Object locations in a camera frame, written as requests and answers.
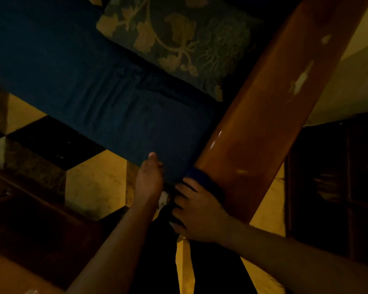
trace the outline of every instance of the floral pillow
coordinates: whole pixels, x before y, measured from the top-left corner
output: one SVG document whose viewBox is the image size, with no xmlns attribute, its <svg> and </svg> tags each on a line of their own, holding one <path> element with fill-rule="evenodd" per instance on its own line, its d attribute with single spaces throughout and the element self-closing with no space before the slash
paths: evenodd
<svg viewBox="0 0 368 294">
<path fill-rule="evenodd" d="M 222 0 L 111 0 L 97 29 L 222 101 L 224 78 L 253 49 L 261 25 Z"/>
</svg>

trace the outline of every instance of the blue cushion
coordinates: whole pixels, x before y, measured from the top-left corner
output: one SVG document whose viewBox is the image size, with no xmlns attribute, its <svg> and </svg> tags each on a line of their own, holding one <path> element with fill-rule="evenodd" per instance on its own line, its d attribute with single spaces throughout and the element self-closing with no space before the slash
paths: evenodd
<svg viewBox="0 0 368 294">
<path fill-rule="evenodd" d="M 155 151 L 179 180 L 220 104 L 104 38 L 88 0 L 0 0 L 0 84 L 140 164 Z"/>
</svg>

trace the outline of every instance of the black pants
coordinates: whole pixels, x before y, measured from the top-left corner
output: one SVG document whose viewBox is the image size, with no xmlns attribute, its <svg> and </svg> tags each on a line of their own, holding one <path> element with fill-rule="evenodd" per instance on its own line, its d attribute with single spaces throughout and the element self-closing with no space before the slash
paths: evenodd
<svg viewBox="0 0 368 294">
<path fill-rule="evenodd" d="M 150 225 L 130 293 L 179 294 L 176 267 L 178 235 L 166 217 Z M 195 294 L 257 293 L 241 258 L 214 243 L 190 241 Z"/>
</svg>

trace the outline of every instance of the person's right hand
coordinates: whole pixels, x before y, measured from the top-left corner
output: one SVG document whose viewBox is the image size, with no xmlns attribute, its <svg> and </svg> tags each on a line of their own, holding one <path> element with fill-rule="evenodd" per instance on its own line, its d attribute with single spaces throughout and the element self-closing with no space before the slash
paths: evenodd
<svg viewBox="0 0 368 294">
<path fill-rule="evenodd" d="M 221 238 L 227 237 L 230 216 L 218 200 L 195 180 L 184 178 L 183 181 L 196 192 L 184 184 L 176 185 L 185 197 L 175 197 L 175 203 L 180 208 L 173 209 L 172 214 L 184 226 L 171 223 L 172 227 L 188 239 L 219 243 Z"/>
</svg>

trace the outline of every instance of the polished wood surface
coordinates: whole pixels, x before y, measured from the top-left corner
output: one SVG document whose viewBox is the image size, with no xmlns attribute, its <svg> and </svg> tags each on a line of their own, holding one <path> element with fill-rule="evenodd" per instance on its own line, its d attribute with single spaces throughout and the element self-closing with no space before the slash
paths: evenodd
<svg viewBox="0 0 368 294">
<path fill-rule="evenodd" d="M 270 187 L 368 0 L 302 0 L 275 35 L 195 166 L 249 222 Z"/>
</svg>

